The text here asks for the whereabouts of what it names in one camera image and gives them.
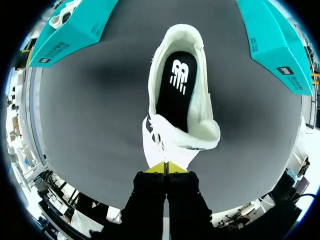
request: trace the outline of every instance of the cable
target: cable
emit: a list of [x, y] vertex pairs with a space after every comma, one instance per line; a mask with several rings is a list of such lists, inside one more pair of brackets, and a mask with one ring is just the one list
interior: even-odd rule
[[298, 202], [299, 198], [304, 197], [304, 196], [310, 196], [310, 197], [313, 197], [315, 200], [319, 199], [319, 198], [318, 198], [318, 196], [317, 196], [316, 194], [306, 193], [306, 194], [302, 194], [302, 195], [300, 195], [300, 196], [296, 197], [296, 198], [293, 200], [293, 202], [294, 202], [294, 203]]
[[269, 204], [270, 206], [272, 206], [272, 207], [274, 207], [275, 205], [273, 205], [272, 203], [270, 203], [270, 202], [268, 202], [268, 201], [266, 201], [266, 200], [264, 200], [263, 198], [261, 198], [261, 197], [259, 197], [259, 199], [261, 200], [261, 201], [263, 201], [263, 202], [265, 202], [266, 204]]

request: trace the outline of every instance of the shoe insole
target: shoe insole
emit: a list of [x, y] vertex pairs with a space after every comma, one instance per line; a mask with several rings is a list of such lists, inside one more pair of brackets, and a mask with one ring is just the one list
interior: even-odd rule
[[188, 111], [194, 92], [197, 61], [185, 51], [176, 51], [166, 60], [163, 68], [156, 113], [173, 126], [188, 132]]

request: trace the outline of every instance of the sneaker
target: sneaker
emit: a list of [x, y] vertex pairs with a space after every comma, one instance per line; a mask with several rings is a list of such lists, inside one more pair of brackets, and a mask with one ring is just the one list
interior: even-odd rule
[[49, 20], [49, 25], [54, 29], [59, 29], [71, 16], [75, 8], [81, 3], [82, 0], [74, 0], [67, 2], [65, 7], [61, 9], [59, 15], [53, 16]]
[[221, 134], [208, 93], [204, 44], [193, 26], [177, 24], [166, 32], [152, 60], [148, 93], [142, 138], [150, 168], [171, 161], [187, 169], [199, 151], [217, 146]]

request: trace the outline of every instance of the desk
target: desk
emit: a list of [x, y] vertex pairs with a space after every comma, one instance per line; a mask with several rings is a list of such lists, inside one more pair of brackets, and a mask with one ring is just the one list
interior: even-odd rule
[[268, 193], [283, 174], [299, 128], [301, 96], [250, 58], [234, 0], [119, 1], [98, 44], [43, 70], [40, 116], [46, 156], [87, 196], [123, 209], [148, 169], [142, 121], [151, 59], [169, 26], [204, 41], [217, 148], [190, 163], [214, 213]]

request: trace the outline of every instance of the shoe lace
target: shoe lace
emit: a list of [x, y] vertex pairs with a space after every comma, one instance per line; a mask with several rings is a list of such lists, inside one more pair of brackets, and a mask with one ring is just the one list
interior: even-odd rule
[[148, 120], [150, 122], [150, 127], [152, 128], [152, 131], [151, 131], [151, 136], [154, 136], [154, 141], [155, 141], [155, 144], [157, 145], [158, 147], [158, 150], [161, 152], [161, 151], [164, 151], [165, 150], [165, 146], [164, 146], [164, 143], [162, 142], [162, 139], [160, 137], [160, 134], [155, 130], [153, 124], [152, 124], [152, 121], [151, 119]]
[[163, 153], [164, 159], [170, 158], [170, 161], [173, 162], [180, 162], [185, 160], [185, 158], [194, 157], [197, 153], [196, 151], [189, 150], [183, 147], [174, 147], [174, 148], [166, 148], [160, 134], [157, 132], [157, 130], [154, 128], [151, 119], [149, 119], [150, 126], [152, 128], [151, 136], [154, 136], [154, 141], [157, 145], [157, 148], [159, 152]]

